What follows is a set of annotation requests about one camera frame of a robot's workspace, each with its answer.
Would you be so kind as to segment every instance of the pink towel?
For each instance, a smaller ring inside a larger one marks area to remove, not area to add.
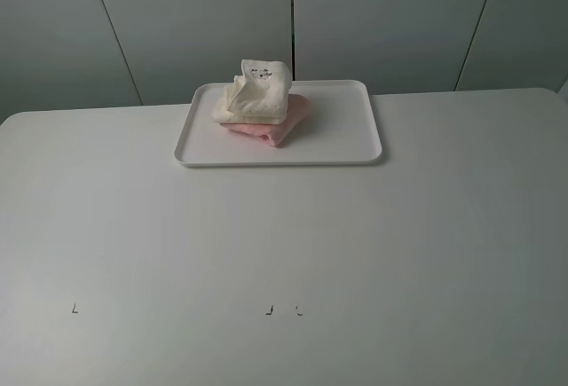
[[[282,124],[221,123],[229,130],[258,138],[270,146],[278,146],[286,135],[310,113],[310,101],[300,95],[288,95],[288,111]]]

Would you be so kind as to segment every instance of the white towel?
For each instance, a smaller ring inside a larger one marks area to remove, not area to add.
[[[282,62],[243,60],[242,75],[225,88],[213,111],[215,122],[280,124],[288,111],[292,74]]]

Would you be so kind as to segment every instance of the plastic tray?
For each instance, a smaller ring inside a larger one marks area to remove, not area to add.
[[[312,114],[278,148],[213,123],[226,83],[206,84],[193,96],[175,151],[187,167],[369,164],[382,152],[365,84],[353,80],[293,82]]]

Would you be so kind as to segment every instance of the white table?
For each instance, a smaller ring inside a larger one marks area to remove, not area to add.
[[[7,120],[0,384],[567,384],[568,106],[373,101],[370,167],[183,168],[188,106]]]

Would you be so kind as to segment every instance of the folded cloth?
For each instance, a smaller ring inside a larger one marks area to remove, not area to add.
[[[242,75],[225,87],[214,122],[280,124],[288,110],[292,74],[282,62],[243,60]]]
[[[229,130],[254,136],[270,146],[278,146],[287,134],[311,111],[310,101],[300,95],[288,96],[288,115],[282,124],[227,124]]]

